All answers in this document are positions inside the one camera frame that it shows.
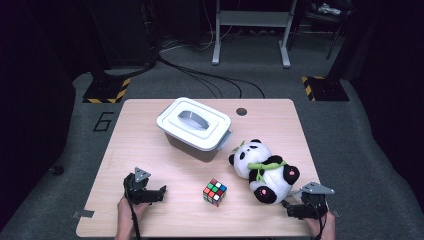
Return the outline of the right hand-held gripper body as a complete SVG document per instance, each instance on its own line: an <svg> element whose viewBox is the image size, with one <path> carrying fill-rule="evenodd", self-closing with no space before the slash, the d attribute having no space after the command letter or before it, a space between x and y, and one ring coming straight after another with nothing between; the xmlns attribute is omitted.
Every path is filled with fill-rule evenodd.
<svg viewBox="0 0 424 240"><path fill-rule="evenodd" d="M320 219L328 212L326 196L333 195L335 190L317 182L310 182L300 188L304 207L303 218Z"/></svg>

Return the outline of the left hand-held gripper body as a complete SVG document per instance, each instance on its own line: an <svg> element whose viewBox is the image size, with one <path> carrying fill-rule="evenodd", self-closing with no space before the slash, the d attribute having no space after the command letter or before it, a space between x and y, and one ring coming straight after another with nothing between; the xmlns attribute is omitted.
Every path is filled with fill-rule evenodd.
<svg viewBox="0 0 424 240"><path fill-rule="evenodd" d="M124 196L133 204L151 202L147 190L150 173L136 167L123 182Z"/></svg>

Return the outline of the panda plush toy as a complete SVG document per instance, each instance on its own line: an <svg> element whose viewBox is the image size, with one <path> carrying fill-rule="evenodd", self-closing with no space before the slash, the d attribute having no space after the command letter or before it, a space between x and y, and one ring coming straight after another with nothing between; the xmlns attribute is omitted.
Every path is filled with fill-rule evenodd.
<svg viewBox="0 0 424 240"><path fill-rule="evenodd" d="M228 161L239 177L248 180L253 195L263 204L281 203L300 177L296 166L273 155L259 139L242 142Z"/></svg>

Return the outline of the colourful puzzle cube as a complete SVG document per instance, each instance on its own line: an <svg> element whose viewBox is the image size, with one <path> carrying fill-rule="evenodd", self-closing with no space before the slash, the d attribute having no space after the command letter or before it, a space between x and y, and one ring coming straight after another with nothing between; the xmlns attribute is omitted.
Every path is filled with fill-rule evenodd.
<svg viewBox="0 0 424 240"><path fill-rule="evenodd" d="M227 187L216 179L211 179L202 191L203 199L218 207L225 197Z"/></svg>

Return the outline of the white lid with grey handle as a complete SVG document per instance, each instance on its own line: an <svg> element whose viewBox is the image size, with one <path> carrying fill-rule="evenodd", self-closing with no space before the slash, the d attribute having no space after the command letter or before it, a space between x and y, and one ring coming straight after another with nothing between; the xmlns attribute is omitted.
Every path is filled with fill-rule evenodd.
<svg viewBox="0 0 424 240"><path fill-rule="evenodd" d="M229 116L186 97L174 100L156 123L166 134L204 152L221 149L231 136Z"/></svg>

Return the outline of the person's left hand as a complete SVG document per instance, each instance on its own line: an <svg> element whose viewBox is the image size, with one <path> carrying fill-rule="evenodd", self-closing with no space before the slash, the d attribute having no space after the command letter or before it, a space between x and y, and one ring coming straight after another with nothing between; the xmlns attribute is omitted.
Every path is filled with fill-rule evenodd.
<svg viewBox="0 0 424 240"><path fill-rule="evenodd" d="M131 205L128 203L128 199L122 197L117 204L118 209L118 223L117 231L119 233L131 232L134 228L132 213L136 214L138 220L142 218L144 211L149 206L149 203L140 203L138 205Z"/></svg>

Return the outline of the person's right hand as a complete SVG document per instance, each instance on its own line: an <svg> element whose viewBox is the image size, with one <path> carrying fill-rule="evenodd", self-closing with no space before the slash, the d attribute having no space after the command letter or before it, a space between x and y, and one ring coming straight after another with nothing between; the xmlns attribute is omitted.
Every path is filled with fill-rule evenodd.
<svg viewBox="0 0 424 240"><path fill-rule="evenodd" d="M313 240L336 240L336 219L331 212L327 212L320 220L305 218Z"/></svg>

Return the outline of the black yellow striped base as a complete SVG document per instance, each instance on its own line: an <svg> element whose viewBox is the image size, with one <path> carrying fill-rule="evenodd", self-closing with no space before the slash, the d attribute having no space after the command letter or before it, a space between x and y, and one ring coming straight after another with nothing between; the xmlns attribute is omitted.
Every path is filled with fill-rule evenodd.
<svg viewBox="0 0 424 240"><path fill-rule="evenodd" d="M92 82L83 95L84 103L119 103L124 97L131 79L112 79L109 85Z"/></svg>
<svg viewBox="0 0 424 240"><path fill-rule="evenodd" d="M340 82L331 82L321 76L302 76L301 80L310 101L349 101Z"/></svg>

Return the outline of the dark chair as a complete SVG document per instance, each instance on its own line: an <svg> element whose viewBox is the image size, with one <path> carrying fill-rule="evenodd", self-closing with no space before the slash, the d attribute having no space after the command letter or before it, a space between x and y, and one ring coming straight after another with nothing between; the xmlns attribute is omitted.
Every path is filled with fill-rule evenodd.
<svg viewBox="0 0 424 240"><path fill-rule="evenodd" d="M319 13L317 11L317 5L322 3L327 3L331 7L339 9L341 14L339 16L334 16ZM349 16L355 9L352 0L299 0L298 5L299 12L298 16L294 18L292 39L289 46L292 46L294 43L294 39L299 31L302 20L307 19L310 22L316 22L318 25L327 25L333 30L330 49L326 56L326 58L329 59L338 40L343 24L348 21Z"/></svg>

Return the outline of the white cloth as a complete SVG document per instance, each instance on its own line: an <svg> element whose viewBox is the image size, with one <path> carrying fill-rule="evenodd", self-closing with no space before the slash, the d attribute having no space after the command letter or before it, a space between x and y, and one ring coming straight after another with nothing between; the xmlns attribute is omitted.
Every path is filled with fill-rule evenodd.
<svg viewBox="0 0 424 240"><path fill-rule="evenodd" d="M317 5L317 11L321 14L330 14L334 16L339 16L341 11L337 8L333 8L327 3L322 3Z"/></svg>

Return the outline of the white metal stand frame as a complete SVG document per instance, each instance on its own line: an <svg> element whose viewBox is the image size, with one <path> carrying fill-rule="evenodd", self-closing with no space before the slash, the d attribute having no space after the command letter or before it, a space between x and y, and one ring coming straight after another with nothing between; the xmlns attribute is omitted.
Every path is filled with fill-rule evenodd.
<svg viewBox="0 0 424 240"><path fill-rule="evenodd" d="M288 69L291 67L287 42L291 32L292 21L298 0L290 0L290 10L286 12L263 12L263 11L239 11L222 10L221 0L216 0L215 11L215 45L212 56L212 64L220 63L221 53L221 27L222 26L253 26L283 28L283 38L279 41L279 50L282 65Z"/></svg>

